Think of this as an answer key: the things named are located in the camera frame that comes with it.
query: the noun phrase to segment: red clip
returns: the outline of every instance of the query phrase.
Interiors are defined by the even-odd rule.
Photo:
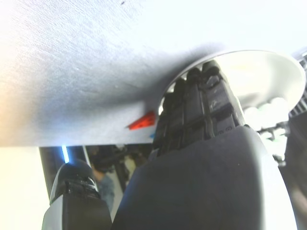
[[[155,123],[155,113],[153,111],[148,112],[145,116],[141,117],[139,120],[133,122],[129,125],[130,130],[145,128],[148,126],[153,126]]]

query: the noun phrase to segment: fluorescent light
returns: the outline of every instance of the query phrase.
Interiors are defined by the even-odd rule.
[[[63,151],[63,155],[64,155],[64,161],[65,163],[69,162],[69,157],[68,157],[68,152],[67,152],[67,148],[65,145],[62,145],[62,151]]]

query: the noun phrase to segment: person in background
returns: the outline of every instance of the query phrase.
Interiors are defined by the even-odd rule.
[[[109,208],[109,211],[112,211],[114,203],[114,182],[106,174],[110,171],[111,165],[100,164],[100,160],[104,157],[107,157],[108,152],[99,151],[98,146],[89,146],[86,147],[89,159],[91,162],[91,167],[93,169],[93,174],[96,179],[96,184],[98,192],[101,196],[101,199],[104,200]]]

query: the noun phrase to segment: light strip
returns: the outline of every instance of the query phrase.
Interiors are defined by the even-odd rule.
[[[67,152],[67,148],[65,145],[62,145],[62,151],[63,151],[63,155],[64,155],[64,161],[65,163],[69,162],[69,157],[68,157],[68,152]]]

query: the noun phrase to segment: table surface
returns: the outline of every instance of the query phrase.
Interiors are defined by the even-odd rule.
[[[127,126],[157,109],[172,79],[206,55],[293,54],[307,1],[4,0],[0,145],[151,142]]]

